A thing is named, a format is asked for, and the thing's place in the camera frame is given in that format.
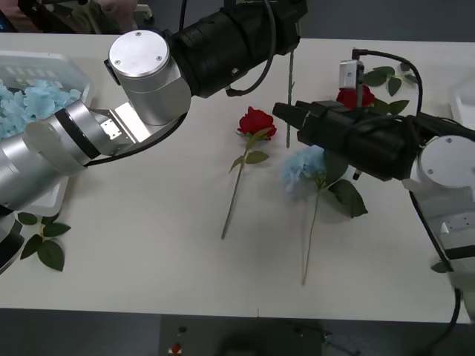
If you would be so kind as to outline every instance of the cable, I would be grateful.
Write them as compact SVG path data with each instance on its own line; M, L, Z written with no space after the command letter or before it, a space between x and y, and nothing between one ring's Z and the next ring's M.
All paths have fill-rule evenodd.
M180 116L180 118L177 121L177 124L173 128L171 128L170 130L168 130L163 136L159 137L158 139L155 139L154 141L149 142L148 144L146 144L146 145L144 145L144 146L142 146L142 147L140 147L136 150L129 151L129 152L126 152L124 154L119 154L117 156L108 157L108 158L104 158L104 159L97 159L95 161L91 161L85 167L92 167L93 165L101 165L103 163L109 163L109 162L117 161L117 160L122 159L122 158L127 158L127 157L133 156L135 154L139 154L139 153L141 153L145 150L148 150L149 148L154 147L156 144L162 142L164 139L169 138L170 135L172 135L181 126L181 124L183 124L183 121L185 121L185 118L186 118L187 114L188 113L185 113L182 116Z
M269 0L263 0L263 1L266 5L267 13L269 15L270 36L271 36L270 37L269 57L267 59L266 67L262 71L262 74L258 78L256 83L254 83L250 88L245 89L245 90L237 90L237 89L231 89L231 88L226 89L226 94L229 97L247 95L247 94L253 92L254 90L256 90L259 87L259 85L261 85L262 82L264 81L264 79L266 78L266 76L267 76L267 74L270 70L270 67L272 65L272 61L274 60L275 51L277 49L276 48L277 47L277 29L275 27L275 17L274 17L274 12L272 11L272 7L270 6Z
M186 14L186 5L188 0L181 0L181 11L180 11L180 26L178 30L181 31L185 27L185 14Z
M427 220L424 218L422 214L421 207L419 203L417 202L417 199L414 196L414 193L412 191L410 192L410 200L412 201L414 208L416 209L416 213L419 219L422 221L422 225L424 226L427 232L427 235L429 235L429 238L433 244L433 247L436 249L437 254L440 257L440 260L444 263L447 271L453 272L451 262L449 261L447 256L445 256L444 251L442 250L442 247L440 246L432 230L430 229ZM423 353L421 353L421 356L432 356L433 353L444 343L444 341L446 341L450 337L453 330L455 329L457 320L459 319L460 306L462 304L462 292L458 288L455 288L453 292L455 294L455 306L453 308L451 321L447 325L447 328L445 329L445 331L437 339L435 339L429 346L425 348Z
M419 71L417 70L416 66L413 65L411 62L409 62L406 58L402 58L400 56L395 56L393 54L385 53L385 52L379 52L377 50L359 50L359 49L354 49L353 50L353 59L359 59L360 56L378 56L378 57L384 57L384 58L389 58L393 59L395 61L404 63L407 65L413 72L414 76L416 77L416 82L417 82L417 88L418 88L418 97L417 97L417 111L416 115L419 115L421 113L422 109L422 97L424 95L423 88L422 88L422 78L421 75L419 74ZM412 117L408 118L409 123L409 129L411 136L414 139L414 143L416 145L419 145L419 135L416 132L416 127L414 125L414 120Z
M453 308L452 319L449 322L445 331L437 339L435 339L429 347L426 348L424 356L433 356L434 352L450 337L453 330L456 328L457 319L459 319L460 306L462 305L462 292L455 288L455 307Z

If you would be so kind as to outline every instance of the rose stem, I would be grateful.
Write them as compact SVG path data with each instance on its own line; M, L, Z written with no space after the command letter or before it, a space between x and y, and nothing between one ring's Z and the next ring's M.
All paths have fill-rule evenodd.
M307 279L307 269L309 268L309 259L310 259L310 248L312 247L312 232L313 232L313 226L315 224L315 218L317 216L317 207L318 207L318 197L319 196L320 196L320 194L317 193L317 198L315 200L315 211L313 212L312 227L310 228L309 247L308 247L308 250L307 250L307 261L305 262L304 275L302 276L302 286L305 286L305 280Z
M221 234L222 240L224 240L224 237L226 236L226 232L228 231L229 223L231 221L232 207L235 204L236 193L238 192L238 186L239 186L239 181L240 181L240 175L243 173L244 165L246 164L246 157L247 157L247 150L246 152L244 152L244 159L240 163L239 173L237 174L237 180L236 180L236 185L235 185L235 191L232 194L231 205L229 206L229 211L228 211L228 217L226 218L226 222L224 223L223 233Z
M292 105L292 89L294 88L294 51L290 52L290 64L289 64L289 87L287 90L287 104ZM290 124L287 124L287 137L286 147L290 148Z

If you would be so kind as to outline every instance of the red object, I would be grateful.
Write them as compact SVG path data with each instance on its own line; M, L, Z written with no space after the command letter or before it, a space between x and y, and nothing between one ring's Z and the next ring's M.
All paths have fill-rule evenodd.
M370 106L374 103L374 94L367 85L363 85L363 106ZM356 90L355 89L340 89L337 102L340 102L349 109L356 108Z
M274 126L274 118L262 110L255 110L249 106L247 114L239 121L238 131L243 134L255 134L264 128L271 128L266 134L269 139L275 135L277 128Z
M181 350L181 345L179 343L175 343L172 348L171 352L173 352L173 355L178 355L178 352Z

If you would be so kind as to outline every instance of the circular joint cap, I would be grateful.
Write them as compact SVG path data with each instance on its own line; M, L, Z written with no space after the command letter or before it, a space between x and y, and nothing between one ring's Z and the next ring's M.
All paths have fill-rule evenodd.
M168 63L170 49L161 35L131 31L120 36L109 50L109 62L117 73L129 78L149 76Z
M473 186L475 182L475 143L465 137L442 136L422 151L421 169L426 177L446 188Z

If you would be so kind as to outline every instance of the gray floor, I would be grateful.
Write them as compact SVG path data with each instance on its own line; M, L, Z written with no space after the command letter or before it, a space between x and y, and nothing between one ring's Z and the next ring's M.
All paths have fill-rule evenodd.
M178 336L181 326L187 331ZM361 356L416 356L445 325L0 309L0 355L165 356L179 342L183 356L211 356L239 335L266 356L345 356L321 345L315 329L322 328L332 343ZM458 326L434 356L475 355L473 340L473 327Z
M141 0L154 11L158 27L175 32L180 0ZM316 39L474 42L475 1L307 0L303 36ZM223 0L188 0L186 24L217 11Z

